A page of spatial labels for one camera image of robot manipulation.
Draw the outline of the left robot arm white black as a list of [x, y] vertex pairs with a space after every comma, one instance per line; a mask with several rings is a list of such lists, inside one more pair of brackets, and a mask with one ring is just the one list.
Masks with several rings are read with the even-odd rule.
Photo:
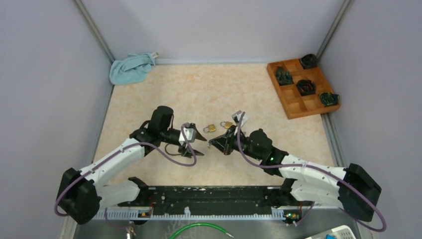
[[102, 159], [80, 170], [69, 168], [60, 182], [54, 212], [69, 216], [78, 224], [89, 222], [100, 210], [112, 206], [150, 206], [152, 192], [137, 177], [120, 184], [108, 185], [116, 174], [156, 150], [169, 161], [193, 167], [203, 153], [191, 146], [196, 140], [206, 141], [194, 123], [173, 126], [174, 111], [158, 106], [145, 121], [116, 149]]

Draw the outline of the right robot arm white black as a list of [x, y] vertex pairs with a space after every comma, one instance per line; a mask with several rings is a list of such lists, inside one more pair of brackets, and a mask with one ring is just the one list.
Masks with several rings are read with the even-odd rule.
[[344, 168], [305, 161], [273, 146], [262, 129], [245, 136], [231, 126], [225, 134], [209, 140], [209, 144], [224, 155], [243, 152], [258, 160], [267, 174], [283, 177], [280, 198], [286, 205], [313, 201], [339, 207], [364, 222], [373, 219], [372, 207], [378, 203], [382, 189], [358, 164]]

